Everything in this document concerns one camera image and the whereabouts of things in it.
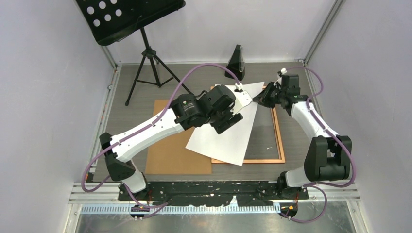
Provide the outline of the orange wooden picture frame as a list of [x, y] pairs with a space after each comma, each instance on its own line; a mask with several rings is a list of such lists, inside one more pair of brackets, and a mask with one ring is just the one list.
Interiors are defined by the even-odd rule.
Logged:
[[278, 159], [244, 159], [242, 164], [284, 164], [286, 162], [279, 120], [275, 108], [271, 109], [271, 117], [275, 134]]

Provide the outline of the clear acrylic sheet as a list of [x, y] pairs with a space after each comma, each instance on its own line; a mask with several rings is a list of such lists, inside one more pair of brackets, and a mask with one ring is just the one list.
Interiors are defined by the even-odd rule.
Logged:
[[272, 109], [258, 105], [245, 159], [278, 159]]

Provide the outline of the brown cardboard backing board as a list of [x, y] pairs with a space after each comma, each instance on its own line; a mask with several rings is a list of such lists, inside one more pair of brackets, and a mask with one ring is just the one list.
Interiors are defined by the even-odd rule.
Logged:
[[190, 128], [148, 147], [146, 174], [211, 174], [211, 159], [186, 149], [194, 132]]

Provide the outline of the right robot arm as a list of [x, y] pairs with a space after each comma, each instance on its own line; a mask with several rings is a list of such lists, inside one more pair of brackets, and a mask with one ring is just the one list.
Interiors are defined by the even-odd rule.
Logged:
[[[300, 93], [299, 76], [278, 73], [253, 101], [267, 108], [281, 106], [304, 130], [310, 140], [302, 167], [282, 172], [275, 186], [283, 199], [313, 184], [347, 187], [356, 177], [357, 168], [351, 154], [352, 141], [332, 130], [316, 111], [311, 98]], [[335, 181], [348, 180], [339, 185]]]

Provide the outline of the building and sky photo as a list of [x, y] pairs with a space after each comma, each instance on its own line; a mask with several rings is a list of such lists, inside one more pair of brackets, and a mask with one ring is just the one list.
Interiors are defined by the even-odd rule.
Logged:
[[258, 104], [250, 103], [240, 113], [243, 119], [222, 134], [209, 124], [195, 128], [186, 149], [225, 163], [242, 166]]

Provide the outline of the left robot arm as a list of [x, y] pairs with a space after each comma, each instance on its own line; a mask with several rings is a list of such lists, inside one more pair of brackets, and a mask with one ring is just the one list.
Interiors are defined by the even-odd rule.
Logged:
[[132, 159], [150, 145], [193, 127], [209, 124], [217, 134], [243, 119], [241, 110], [253, 101], [239, 85], [229, 88], [217, 85], [200, 96], [182, 94], [161, 112], [140, 125], [118, 135], [103, 133], [99, 140], [109, 177], [120, 181], [132, 197], [145, 200], [149, 188], [144, 174]]

